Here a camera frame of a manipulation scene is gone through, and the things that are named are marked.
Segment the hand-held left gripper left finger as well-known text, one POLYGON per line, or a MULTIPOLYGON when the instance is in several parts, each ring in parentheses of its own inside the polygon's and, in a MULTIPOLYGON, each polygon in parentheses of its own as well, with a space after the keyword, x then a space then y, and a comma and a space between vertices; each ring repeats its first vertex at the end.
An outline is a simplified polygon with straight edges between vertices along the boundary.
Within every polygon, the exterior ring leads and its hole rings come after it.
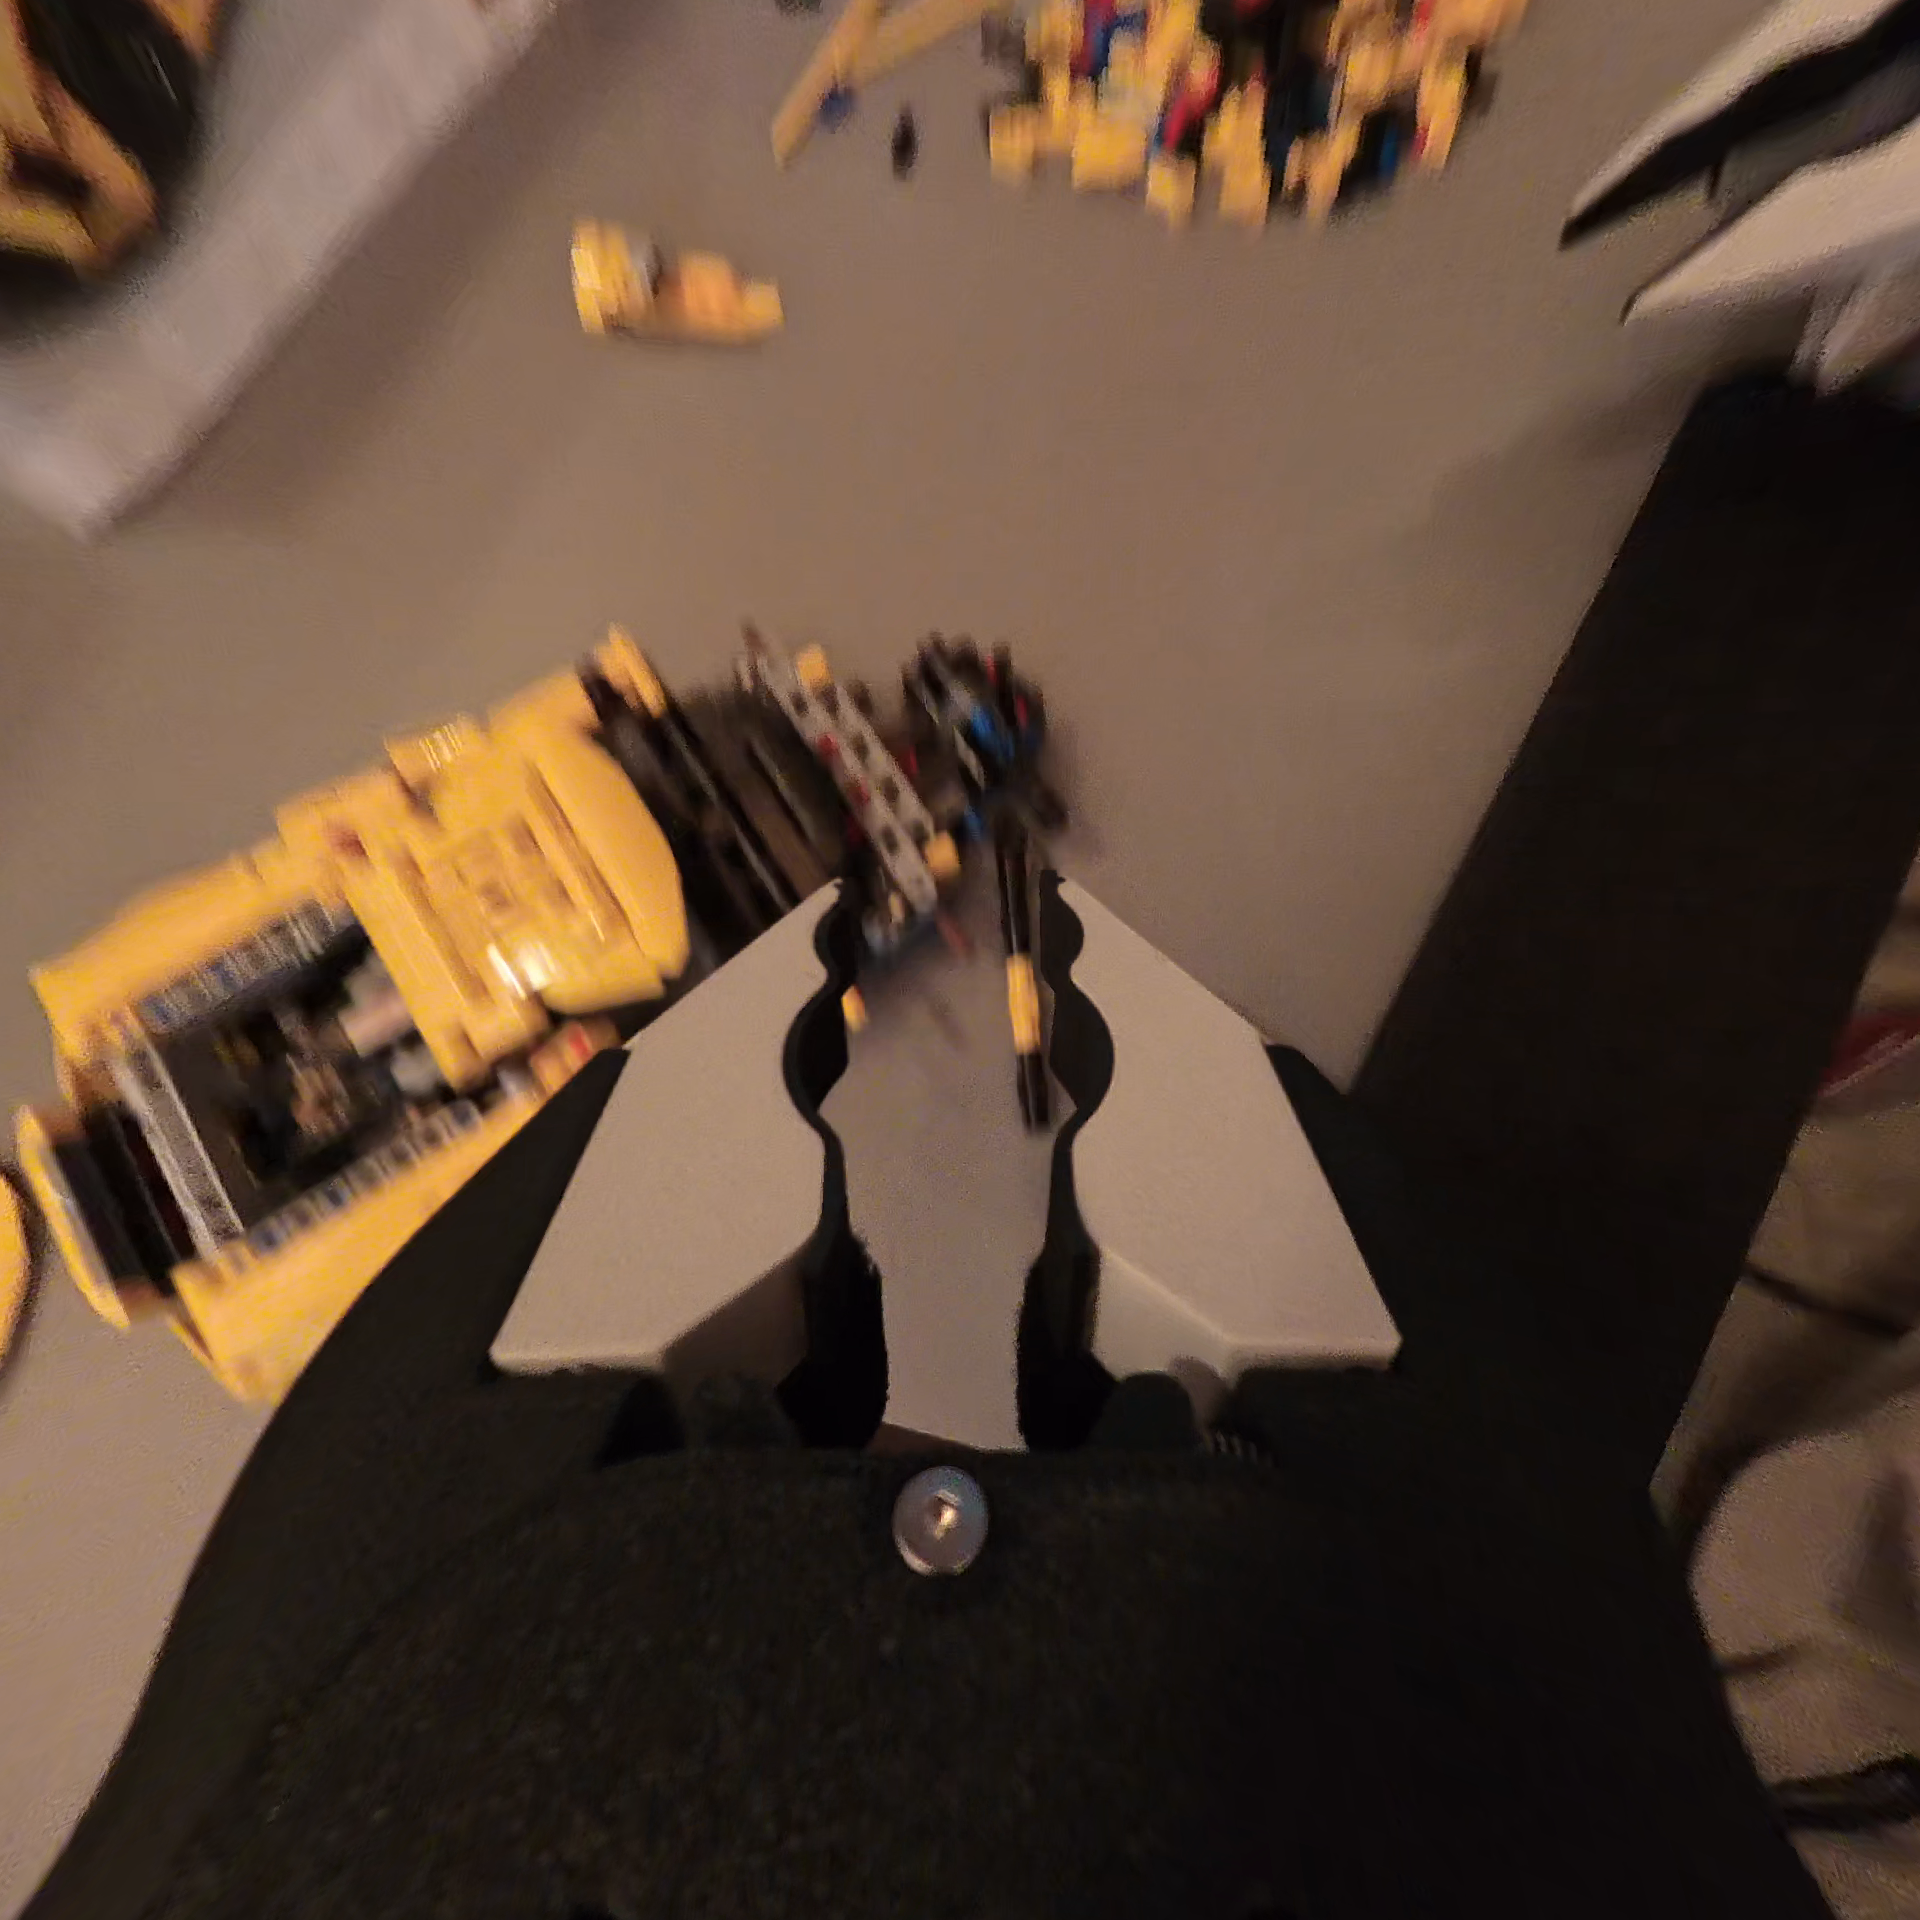
POLYGON ((825 1115, 849 1071, 857 918, 833 880, 624 1047, 489 1359, 771 1391, 801 1439, 865 1449, 890 1399, 880 1274, 825 1115))

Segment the pile of toy bricks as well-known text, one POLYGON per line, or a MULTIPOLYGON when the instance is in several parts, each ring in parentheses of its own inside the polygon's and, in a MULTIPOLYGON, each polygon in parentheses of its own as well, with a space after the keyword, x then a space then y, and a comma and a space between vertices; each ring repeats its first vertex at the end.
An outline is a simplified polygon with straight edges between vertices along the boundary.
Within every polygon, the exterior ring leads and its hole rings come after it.
POLYGON ((985 32, 1014 86, 982 108, 992 176, 1064 169, 1168 227, 1329 224, 1449 167, 1530 2, 1060 2, 985 32))

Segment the toy car instruction booklet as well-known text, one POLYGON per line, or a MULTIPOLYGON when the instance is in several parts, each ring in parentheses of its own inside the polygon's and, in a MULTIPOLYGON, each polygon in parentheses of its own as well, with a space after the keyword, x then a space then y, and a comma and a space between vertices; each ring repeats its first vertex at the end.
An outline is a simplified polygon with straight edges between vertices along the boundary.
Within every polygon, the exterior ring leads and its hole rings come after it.
POLYGON ((232 9, 165 230, 104 284, 4 305, 4 496, 75 537, 150 496, 554 11, 232 9))

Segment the black perforated panel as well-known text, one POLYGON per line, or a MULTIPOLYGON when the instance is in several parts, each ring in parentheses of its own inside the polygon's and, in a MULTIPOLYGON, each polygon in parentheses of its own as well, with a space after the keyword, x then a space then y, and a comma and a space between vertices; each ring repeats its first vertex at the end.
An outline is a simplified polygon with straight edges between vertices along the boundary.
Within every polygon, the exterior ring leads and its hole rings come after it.
POLYGON ((1641 1492, 1915 855, 1917 430, 1675 430, 1313 1124, 1432 1430, 1641 1492))

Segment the yellow toy car model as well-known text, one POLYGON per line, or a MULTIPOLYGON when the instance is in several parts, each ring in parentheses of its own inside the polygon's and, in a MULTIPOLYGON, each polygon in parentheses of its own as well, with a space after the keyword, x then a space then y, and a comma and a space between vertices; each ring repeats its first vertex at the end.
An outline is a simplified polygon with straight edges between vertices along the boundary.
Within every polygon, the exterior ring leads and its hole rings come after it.
POLYGON ((554 1095, 822 886, 878 960, 948 930, 1003 811, 1066 823, 1046 707, 940 634, 898 707, 754 630, 682 700, 610 630, 40 964, 60 1097, 17 1166, 88 1307, 276 1406, 554 1095))

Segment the person's beige jacket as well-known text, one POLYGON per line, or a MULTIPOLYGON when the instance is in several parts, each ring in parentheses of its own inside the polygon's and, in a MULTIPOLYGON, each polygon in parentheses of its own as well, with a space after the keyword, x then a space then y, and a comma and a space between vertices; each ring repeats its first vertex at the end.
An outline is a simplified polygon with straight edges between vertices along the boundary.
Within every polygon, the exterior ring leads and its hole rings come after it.
POLYGON ((1736 1729, 1835 1916, 1917 1916, 1917 868, 1652 1498, 1736 1729))

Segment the black yellow toy link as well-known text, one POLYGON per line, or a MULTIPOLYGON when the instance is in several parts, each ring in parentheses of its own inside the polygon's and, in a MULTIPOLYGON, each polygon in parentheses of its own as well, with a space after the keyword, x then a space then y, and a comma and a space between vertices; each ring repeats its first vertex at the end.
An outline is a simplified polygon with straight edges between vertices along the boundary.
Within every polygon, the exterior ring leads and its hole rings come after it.
POLYGON ((1014 1051, 1014 1095, 1024 1130, 1041 1134, 1049 1127, 1049 1075, 1034 951, 1032 846, 1018 815, 1003 811, 997 818, 992 850, 1005 1010, 1014 1051))

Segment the yellow toy body section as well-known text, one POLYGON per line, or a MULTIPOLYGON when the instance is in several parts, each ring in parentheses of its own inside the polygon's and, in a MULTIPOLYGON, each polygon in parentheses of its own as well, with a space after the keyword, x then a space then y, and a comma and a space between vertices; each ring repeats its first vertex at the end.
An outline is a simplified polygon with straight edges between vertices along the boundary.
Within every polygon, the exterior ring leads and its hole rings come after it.
POLYGON ((785 328, 780 289, 706 251, 667 254, 618 224, 581 220, 570 289, 585 334, 661 345, 750 348, 785 328))

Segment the grey desk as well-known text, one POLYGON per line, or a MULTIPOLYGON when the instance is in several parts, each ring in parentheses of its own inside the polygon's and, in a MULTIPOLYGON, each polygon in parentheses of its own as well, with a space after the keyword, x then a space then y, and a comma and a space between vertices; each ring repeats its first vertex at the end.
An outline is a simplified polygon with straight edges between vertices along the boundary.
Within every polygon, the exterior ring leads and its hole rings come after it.
POLYGON ((146 515, 4 510, 4 1115, 51 1082, 33 962, 610 623, 678 687, 745 623, 867 679, 1013 642, 1068 873, 1348 1080, 1740 355, 1620 328, 1686 208, 1562 223, 1765 9, 1532 4, 1444 175, 1171 232, 992 182, 972 40, 780 171, 819 20, 566 4, 146 515), (585 334, 581 220, 772 281, 781 332, 585 334))

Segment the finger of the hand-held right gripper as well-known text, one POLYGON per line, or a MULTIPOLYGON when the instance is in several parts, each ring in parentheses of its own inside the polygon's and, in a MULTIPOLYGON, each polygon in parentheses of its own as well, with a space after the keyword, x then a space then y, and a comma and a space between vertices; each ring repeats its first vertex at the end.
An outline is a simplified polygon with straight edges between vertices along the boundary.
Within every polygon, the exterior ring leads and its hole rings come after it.
POLYGON ((1624 322, 1794 312, 1792 375, 1819 393, 1915 392, 1917 146, 1877 143, 1788 175, 1656 273, 1624 322))
POLYGON ((1560 244, 1578 248, 1779 134, 1915 49, 1915 2, 1782 2, 1722 49, 1644 121, 1569 208, 1560 244))

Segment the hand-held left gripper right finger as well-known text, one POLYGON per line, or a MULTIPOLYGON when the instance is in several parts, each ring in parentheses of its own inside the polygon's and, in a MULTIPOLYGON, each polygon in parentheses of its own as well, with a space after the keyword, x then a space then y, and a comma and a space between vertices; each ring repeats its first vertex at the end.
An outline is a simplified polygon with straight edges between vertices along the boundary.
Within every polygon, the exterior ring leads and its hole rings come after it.
POLYGON ((1018 1316, 1018 1430, 1080 1449, 1155 1376, 1200 1425, 1248 1376, 1382 1372, 1402 1330, 1273 1047, 1076 880, 1041 880, 1066 1103, 1018 1316))

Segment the yellow toy axle rod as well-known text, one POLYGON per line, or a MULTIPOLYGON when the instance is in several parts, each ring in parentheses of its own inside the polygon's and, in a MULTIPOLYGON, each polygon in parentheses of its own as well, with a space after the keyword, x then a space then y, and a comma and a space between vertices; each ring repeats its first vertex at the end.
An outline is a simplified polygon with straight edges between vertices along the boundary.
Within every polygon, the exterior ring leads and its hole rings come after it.
POLYGON ((849 2, 822 42, 827 90, 862 90, 1020 2, 849 2))
POLYGON ((806 146, 834 92, 857 92, 890 68, 897 15, 890 2, 845 2, 837 11, 774 113, 771 148, 778 169, 806 146))

